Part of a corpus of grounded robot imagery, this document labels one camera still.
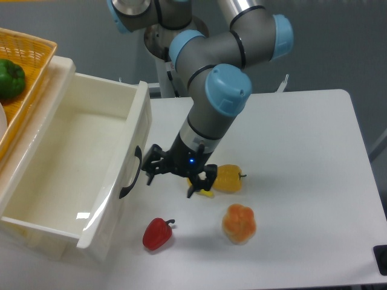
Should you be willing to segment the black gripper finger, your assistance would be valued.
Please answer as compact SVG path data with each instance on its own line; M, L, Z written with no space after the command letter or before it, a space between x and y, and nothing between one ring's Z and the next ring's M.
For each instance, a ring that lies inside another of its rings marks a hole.
M187 198L191 198L195 192L200 190L209 191L212 188L217 177L218 166L216 164L208 164L204 166L203 172L206 174L204 179L201 179L198 173L188 175L191 185L187 191Z
M159 145L153 144L143 157L141 170L148 177L147 185L150 185L155 175L167 173L166 162L167 152Z

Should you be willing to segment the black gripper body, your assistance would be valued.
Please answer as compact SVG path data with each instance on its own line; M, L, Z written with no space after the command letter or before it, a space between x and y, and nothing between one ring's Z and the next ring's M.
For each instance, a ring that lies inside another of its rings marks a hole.
M204 172L208 178L216 178L216 165L206 165L211 154L206 152L204 140L189 147L178 134L166 153L166 162L174 175L190 177Z

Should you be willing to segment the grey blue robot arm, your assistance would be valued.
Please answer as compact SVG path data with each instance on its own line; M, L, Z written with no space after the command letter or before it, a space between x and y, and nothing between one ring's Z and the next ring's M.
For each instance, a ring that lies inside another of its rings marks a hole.
M200 32L190 1L108 1L121 32L158 28L161 58L173 65L193 100L171 148L154 144L140 161L149 179L171 173L190 180L187 195L210 190L218 168L208 159L244 109L252 83L244 70L276 60L294 45L293 27L281 14L269 13L261 1L220 1L227 32L208 37Z

